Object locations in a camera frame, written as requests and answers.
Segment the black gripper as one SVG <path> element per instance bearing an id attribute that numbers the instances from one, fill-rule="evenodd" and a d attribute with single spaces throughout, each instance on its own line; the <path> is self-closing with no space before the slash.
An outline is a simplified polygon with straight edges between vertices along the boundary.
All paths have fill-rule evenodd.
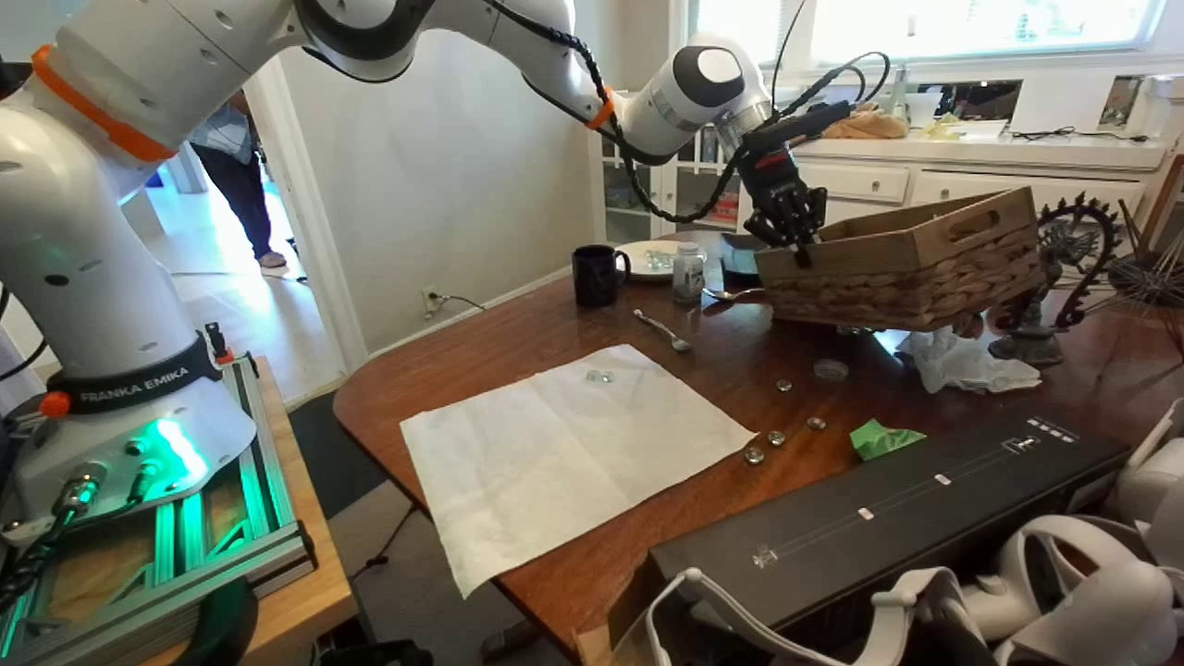
<path id="1" fill-rule="evenodd" d="M 805 184 L 792 150 L 816 141 L 851 116 L 846 104 L 813 104 L 803 116 L 776 116 L 741 144 L 741 182 L 751 195 L 745 228 L 769 249 L 792 249 L 803 271 L 813 265 L 813 238 L 826 222 L 826 189 Z"/>

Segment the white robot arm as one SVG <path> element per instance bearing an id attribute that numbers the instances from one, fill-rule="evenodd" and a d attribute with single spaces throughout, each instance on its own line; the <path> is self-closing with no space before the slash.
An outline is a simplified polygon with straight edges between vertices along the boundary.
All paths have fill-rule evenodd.
<path id="1" fill-rule="evenodd" d="M 126 198 L 274 57 L 298 47 L 353 81 L 392 81 L 428 30 L 493 47 L 635 164 L 715 129 L 751 198 L 746 228 L 794 254 L 813 245 L 826 195 L 800 182 L 792 148 L 830 120 L 774 104 L 734 41 L 689 41 L 616 92 L 573 33 L 573 0 L 87 0 L 0 104 L 0 282 L 59 360 L 15 451 L 24 524 L 166 503 L 254 439 L 217 337 L 190 317 Z"/>

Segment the green metal robot base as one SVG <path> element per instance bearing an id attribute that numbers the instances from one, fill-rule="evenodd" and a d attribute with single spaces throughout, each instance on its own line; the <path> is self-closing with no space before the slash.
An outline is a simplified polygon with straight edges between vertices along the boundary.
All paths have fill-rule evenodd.
<path id="1" fill-rule="evenodd" d="M 139 660 L 227 586 L 265 597 L 318 566 L 250 354 L 222 369 L 214 402 L 233 413 L 166 402 L 24 438 L 5 540 L 32 566 L 5 605 L 0 666 Z"/>

